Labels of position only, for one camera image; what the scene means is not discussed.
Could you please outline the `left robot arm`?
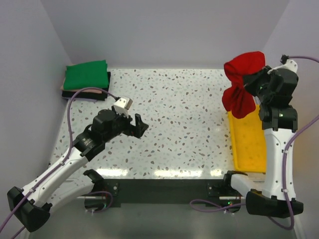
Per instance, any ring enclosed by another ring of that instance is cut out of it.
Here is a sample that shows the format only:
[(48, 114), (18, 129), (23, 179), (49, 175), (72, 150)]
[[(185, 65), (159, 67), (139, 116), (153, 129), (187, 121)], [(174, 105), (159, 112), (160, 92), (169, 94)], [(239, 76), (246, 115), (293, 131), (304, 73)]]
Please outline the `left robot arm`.
[(113, 138), (120, 134), (141, 138), (148, 127), (139, 114), (132, 118), (115, 110), (99, 111), (50, 168), (23, 188), (14, 186), (7, 192), (10, 214), (29, 232), (38, 230), (50, 217), (49, 197), (69, 176), (101, 153)]

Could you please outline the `red t shirt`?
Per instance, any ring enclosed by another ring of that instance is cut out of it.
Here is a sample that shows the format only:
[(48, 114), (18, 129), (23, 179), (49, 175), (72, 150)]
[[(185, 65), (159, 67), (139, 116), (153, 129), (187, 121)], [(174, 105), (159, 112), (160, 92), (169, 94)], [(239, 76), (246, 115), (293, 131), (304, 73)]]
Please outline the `red t shirt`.
[(256, 109), (253, 96), (244, 89), (243, 77), (257, 73), (265, 66), (265, 55), (260, 51), (243, 53), (224, 64), (231, 87), (224, 91), (222, 103), (235, 118), (242, 119)]

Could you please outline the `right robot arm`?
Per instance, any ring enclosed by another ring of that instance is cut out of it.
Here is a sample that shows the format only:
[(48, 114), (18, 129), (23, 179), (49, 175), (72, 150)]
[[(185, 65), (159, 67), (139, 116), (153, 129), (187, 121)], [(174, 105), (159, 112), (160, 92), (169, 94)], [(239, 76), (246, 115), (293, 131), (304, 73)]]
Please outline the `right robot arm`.
[(236, 192), (243, 195), (251, 215), (284, 219), (304, 211), (303, 203), (296, 200), (290, 142), (298, 132), (298, 113), (290, 105), (299, 81), (297, 69), (297, 63), (290, 60), (243, 77), (244, 89), (260, 101), (259, 119), (266, 140), (266, 178), (259, 189), (246, 173), (228, 171), (222, 190), (229, 196)]

